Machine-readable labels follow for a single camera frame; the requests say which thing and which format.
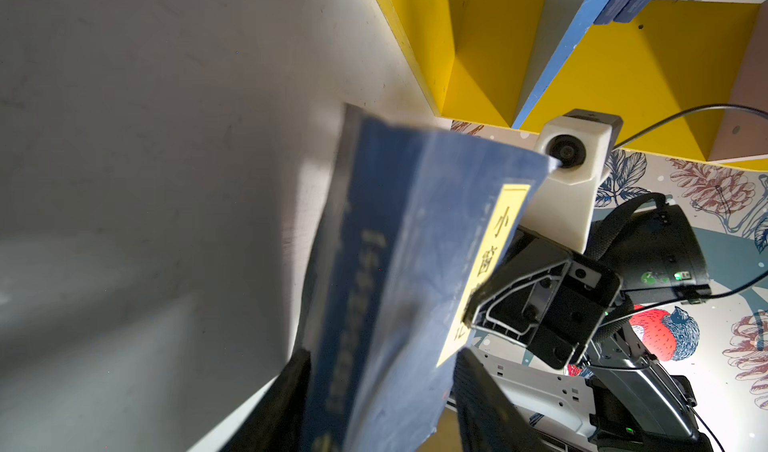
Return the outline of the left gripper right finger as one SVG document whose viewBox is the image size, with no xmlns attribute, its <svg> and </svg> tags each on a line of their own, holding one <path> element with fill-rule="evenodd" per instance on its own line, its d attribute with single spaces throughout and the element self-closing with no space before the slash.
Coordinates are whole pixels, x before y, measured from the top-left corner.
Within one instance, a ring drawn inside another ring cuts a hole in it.
<svg viewBox="0 0 768 452">
<path fill-rule="evenodd" d="M 463 451 L 547 450 L 469 348 L 456 355 L 452 392 Z"/>
</svg>

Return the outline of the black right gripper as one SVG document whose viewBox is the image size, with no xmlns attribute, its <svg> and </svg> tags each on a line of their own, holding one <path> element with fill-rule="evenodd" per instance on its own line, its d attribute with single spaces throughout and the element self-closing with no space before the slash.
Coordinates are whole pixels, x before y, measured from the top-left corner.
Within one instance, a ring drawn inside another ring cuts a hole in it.
<svg viewBox="0 0 768 452">
<path fill-rule="evenodd" d="M 463 324 L 564 369 L 581 360 L 621 285 L 610 268 L 520 229 L 502 263 L 471 293 Z"/>
</svg>

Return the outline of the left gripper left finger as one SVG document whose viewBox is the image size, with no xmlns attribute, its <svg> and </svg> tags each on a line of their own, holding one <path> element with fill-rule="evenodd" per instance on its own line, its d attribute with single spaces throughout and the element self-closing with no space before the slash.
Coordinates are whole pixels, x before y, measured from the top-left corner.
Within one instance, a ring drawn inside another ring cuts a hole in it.
<svg viewBox="0 0 768 452">
<path fill-rule="evenodd" d="M 294 352 L 221 451 L 298 451 L 310 372 L 310 353 Z"/>
</svg>

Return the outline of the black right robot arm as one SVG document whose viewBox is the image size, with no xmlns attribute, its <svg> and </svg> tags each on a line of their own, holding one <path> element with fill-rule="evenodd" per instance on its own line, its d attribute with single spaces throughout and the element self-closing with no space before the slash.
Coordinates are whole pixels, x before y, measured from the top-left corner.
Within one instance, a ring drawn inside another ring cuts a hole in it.
<svg viewBox="0 0 768 452">
<path fill-rule="evenodd" d="M 461 313 L 463 325 L 522 346 L 542 369 L 462 354 L 453 399 L 473 450 L 708 451 L 690 381 L 699 327 L 683 303 L 711 296 L 682 211 L 642 193 L 597 222 L 583 252 L 529 230 Z"/>
</svg>

